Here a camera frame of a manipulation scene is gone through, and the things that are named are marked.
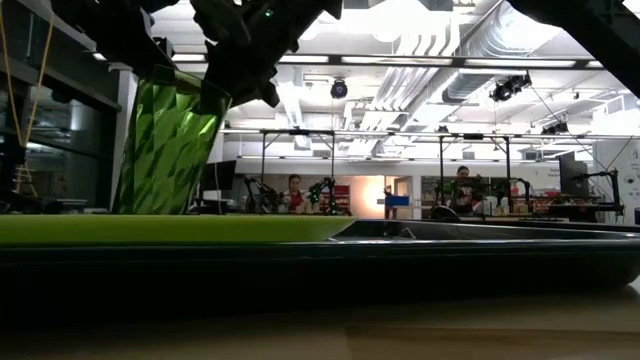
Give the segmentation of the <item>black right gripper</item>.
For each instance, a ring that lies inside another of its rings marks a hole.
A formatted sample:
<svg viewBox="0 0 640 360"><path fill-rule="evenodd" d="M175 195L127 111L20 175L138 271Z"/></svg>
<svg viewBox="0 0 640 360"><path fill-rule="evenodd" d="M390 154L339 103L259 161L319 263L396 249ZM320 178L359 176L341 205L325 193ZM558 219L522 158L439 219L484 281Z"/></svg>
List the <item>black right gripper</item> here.
<svg viewBox="0 0 640 360"><path fill-rule="evenodd" d="M275 108L277 62L298 51L299 38L323 12L339 20L343 10L343 0L243 0L240 7L232 0L189 1L207 39L243 47L209 49L206 56L204 79L229 94L232 107L261 100Z"/></svg>

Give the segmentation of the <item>silver ventilation duct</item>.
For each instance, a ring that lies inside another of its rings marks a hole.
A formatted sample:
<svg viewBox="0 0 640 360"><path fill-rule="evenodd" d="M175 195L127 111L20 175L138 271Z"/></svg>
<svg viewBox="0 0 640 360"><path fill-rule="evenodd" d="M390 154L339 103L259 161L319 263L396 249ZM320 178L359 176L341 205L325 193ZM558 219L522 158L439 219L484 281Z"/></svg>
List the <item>silver ventilation duct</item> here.
<svg viewBox="0 0 640 360"><path fill-rule="evenodd" d="M504 0L461 45L459 54L463 57L527 57L559 32L560 28L536 22ZM461 103L493 77L493 74L459 71L442 92L443 100Z"/></svg>

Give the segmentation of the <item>black workstation frame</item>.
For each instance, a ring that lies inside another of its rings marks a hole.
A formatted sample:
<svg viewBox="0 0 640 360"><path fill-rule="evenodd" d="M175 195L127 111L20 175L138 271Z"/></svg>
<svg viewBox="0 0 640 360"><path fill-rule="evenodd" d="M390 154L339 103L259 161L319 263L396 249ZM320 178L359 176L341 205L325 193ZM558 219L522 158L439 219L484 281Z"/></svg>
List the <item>black workstation frame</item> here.
<svg viewBox="0 0 640 360"><path fill-rule="evenodd" d="M506 167L506 185L505 192L507 196L507 204L509 211L513 210L513 199L511 193L511 152L510 152L510 144L511 144L511 135L502 134L502 133L443 133L437 132L436 138L438 139L439 145L439 181L440 181L440 204L445 204L444 199L444 140L446 138L452 139L463 139L463 140L471 140L471 141L481 141L481 140L491 140L495 145L497 145L497 140L501 139L504 142L504 146L501 148L501 151L505 154L505 167Z"/></svg>
<svg viewBox="0 0 640 360"><path fill-rule="evenodd" d="M330 176L329 180L322 180L318 185L315 185L317 192L320 192L324 188L329 189L329 202L328 202L328 214L329 215L337 215L338 214L338 206L336 204L335 198L335 145L336 145L336 131L335 130L311 130L311 129L301 129L299 127L291 128L291 129L261 129L260 133L262 134L262 147L261 147L261 173L260 178L261 182L264 182L265 175L265 165L266 165L266 149L269 147L266 139L270 134L275 134L276 140L280 135L286 134L289 136L305 136L311 137L312 135L317 135L321 140L325 140L325 136L331 138L331 143L326 142L325 145L329 148L331 152L331 166L330 166Z"/></svg>

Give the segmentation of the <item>white board panel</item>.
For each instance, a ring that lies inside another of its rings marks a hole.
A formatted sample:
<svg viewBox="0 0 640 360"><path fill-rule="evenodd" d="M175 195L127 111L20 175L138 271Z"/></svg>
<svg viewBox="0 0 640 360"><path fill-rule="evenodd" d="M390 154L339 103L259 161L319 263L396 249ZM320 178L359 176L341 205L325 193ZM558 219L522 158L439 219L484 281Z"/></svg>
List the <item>white board panel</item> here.
<svg viewBox="0 0 640 360"><path fill-rule="evenodd" d="M624 214L605 212L608 224L640 225L640 140L603 140L594 143L594 168L599 171L618 171L616 183L619 203Z"/></svg>

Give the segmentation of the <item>black office chair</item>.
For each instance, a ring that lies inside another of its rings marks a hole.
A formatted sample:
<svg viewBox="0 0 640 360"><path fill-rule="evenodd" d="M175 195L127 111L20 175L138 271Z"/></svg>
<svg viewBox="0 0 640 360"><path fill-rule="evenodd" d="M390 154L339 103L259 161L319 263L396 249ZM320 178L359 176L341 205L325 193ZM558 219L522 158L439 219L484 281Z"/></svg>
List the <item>black office chair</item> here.
<svg viewBox="0 0 640 360"><path fill-rule="evenodd" d="M438 221L458 221L459 215L453 209L439 205L431 208L430 219Z"/></svg>

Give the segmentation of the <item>black computer monitor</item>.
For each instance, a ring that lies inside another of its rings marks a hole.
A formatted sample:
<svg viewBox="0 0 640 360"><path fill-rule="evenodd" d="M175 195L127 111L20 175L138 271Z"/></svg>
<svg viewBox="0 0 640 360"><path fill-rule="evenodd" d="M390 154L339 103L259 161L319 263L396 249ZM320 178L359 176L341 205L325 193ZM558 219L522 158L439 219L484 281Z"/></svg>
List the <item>black computer monitor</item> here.
<svg viewBox="0 0 640 360"><path fill-rule="evenodd" d="M230 190L233 185L237 161L208 163L203 168L201 187L204 191Z"/></svg>

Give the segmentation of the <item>dark green serving tray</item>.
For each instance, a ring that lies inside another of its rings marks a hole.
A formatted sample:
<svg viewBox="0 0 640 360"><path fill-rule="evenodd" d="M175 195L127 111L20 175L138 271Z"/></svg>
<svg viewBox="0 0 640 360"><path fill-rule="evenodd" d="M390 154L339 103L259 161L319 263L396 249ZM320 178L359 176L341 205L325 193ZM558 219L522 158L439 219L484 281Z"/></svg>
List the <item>dark green serving tray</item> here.
<svg viewBox="0 0 640 360"><path fill-rule="evenodd" d="M0 294L63 301L333 302L639 276L640 232L565 224L363 220L322 242L0 247Z"/></svg>

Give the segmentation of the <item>tall black monitor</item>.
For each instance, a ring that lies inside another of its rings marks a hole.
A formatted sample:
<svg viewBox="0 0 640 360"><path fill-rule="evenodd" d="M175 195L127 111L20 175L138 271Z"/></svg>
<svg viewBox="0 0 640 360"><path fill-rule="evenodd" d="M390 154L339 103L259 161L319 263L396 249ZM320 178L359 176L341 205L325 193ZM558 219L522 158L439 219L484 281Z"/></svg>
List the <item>tall black monitor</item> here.
<svg viewBox="0 0 640 360"><path fill-rule="evenodd" d="M584 177L588 173L587 164L576 160L573 153L560 155L558 161L561 193L574 197L587 197L589 185Z"/></svg>

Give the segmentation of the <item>person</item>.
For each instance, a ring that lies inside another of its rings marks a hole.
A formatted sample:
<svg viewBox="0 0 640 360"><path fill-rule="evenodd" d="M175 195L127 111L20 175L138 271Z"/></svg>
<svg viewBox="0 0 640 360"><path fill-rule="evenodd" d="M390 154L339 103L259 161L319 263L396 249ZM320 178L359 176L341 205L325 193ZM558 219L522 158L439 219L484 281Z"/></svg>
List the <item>person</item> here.
<svg viewBox="0 0 640 360"><path fill-rule="evenodd" d="M302 214L306 212L307 195L301 188L301 177L298 174L289 176L284 200L288 213Z"/></svg>
<svg viewBox="0 0 640 360"><path fill-rule="evenodd" d="M460 166L450 183L449 207L458 215L470 216L478 208L486 193L486 182L481 175L472 176L467 166Z"/></svg>

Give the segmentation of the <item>red tool cabinet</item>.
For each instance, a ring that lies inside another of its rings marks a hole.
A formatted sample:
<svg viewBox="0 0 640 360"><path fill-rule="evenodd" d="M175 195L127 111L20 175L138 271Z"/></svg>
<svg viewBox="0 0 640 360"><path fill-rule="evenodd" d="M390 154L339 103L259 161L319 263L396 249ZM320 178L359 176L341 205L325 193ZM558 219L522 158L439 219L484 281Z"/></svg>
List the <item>red tool cabinet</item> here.
<svg viewBox="0 0 640 360"><path fill-rule="evenodd" d="M351 192L349 185L339 185L336 184L334 186L334 197L337 209L343 215L351 214Z"/></svg>

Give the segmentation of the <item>light green round plate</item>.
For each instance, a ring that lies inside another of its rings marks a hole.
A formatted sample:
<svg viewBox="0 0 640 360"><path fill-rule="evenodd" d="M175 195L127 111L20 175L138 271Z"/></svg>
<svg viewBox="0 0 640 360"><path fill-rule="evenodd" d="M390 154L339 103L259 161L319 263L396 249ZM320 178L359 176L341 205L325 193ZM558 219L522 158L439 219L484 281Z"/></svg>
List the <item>light green round plate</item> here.
<svg viewBox="0 0 640 360"><path fill-rule="evenodd" d="M322 242L354 222L314 215L0 215L0 247Z"/></svg>

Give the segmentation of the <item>black overhead light bar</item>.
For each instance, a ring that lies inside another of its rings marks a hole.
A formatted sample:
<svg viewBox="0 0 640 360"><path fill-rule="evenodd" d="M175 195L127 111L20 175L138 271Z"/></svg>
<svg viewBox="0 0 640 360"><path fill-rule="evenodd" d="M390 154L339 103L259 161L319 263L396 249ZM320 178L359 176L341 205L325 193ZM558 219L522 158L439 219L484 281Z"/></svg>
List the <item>black overhead light bar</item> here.
<svg viewBox="0 0 640 360"><path fill-rule="evenodd" d="M484 58L461 56L400 56L400 55L339 55L309 54L284 55L282 65L331 65L370 67L432 67L480 69L574 69L603 70L604 66L592 58Z"/></svg>

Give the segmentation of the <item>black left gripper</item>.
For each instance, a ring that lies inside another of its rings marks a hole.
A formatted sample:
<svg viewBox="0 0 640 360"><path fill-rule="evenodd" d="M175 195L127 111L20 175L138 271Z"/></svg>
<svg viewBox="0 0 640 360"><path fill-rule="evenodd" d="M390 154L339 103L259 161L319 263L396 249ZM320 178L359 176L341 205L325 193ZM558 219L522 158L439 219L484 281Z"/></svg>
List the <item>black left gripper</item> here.
<svg viewBox="0 0 640 360"><path fill-rule="evenodd" d="M53 12L66 24L88 36L107 59L133 59L137 76L150 75L156 66L176 68L173 44L152 37L152 14L178 0L50 0Z"/></svg>

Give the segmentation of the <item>wooden ladder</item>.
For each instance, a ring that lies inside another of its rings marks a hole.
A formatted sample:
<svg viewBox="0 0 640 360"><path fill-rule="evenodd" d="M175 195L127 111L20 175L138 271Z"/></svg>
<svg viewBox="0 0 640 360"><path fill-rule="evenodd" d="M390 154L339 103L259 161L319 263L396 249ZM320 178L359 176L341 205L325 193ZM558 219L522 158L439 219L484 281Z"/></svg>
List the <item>wooden ladder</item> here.
<svg viewBox="0 0 640 360"><path fill-rule="evenodd" d="M16 167L15 176L15 191L18 194L29 195L37 197L38 193L33 183L33 176L27 163L20 164Z"/></svg>

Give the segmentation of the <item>green faceted translucent cup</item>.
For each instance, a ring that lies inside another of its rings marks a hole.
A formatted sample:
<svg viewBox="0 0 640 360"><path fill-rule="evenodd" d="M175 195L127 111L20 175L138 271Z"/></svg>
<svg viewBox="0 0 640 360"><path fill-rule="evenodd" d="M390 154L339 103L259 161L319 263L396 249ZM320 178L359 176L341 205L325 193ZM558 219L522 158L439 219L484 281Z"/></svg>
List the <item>green faceted translucent cup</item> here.
<svg viewBox="0 0 640 360"><path fill-rule="evenodd" d="M155 66L138 81L112 212L187 212L232 102L216 85Z"/></svg>

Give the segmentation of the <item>cluttered background workbench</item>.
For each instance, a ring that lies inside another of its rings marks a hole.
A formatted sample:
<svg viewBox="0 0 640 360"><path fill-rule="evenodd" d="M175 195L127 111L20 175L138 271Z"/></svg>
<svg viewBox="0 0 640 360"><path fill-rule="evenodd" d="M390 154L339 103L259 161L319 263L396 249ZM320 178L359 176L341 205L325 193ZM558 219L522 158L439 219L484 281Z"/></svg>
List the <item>cluttered background workbench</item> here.
<svg viewBox="0 0 640 360"><path fill-rule="evenodd" d="M604 222L606 215L614 218L624 215L624 206L597 196L572 196L559 191L547 191L542 195L511 196L513 211L537 219L564 219L569 222Z"/></svg>

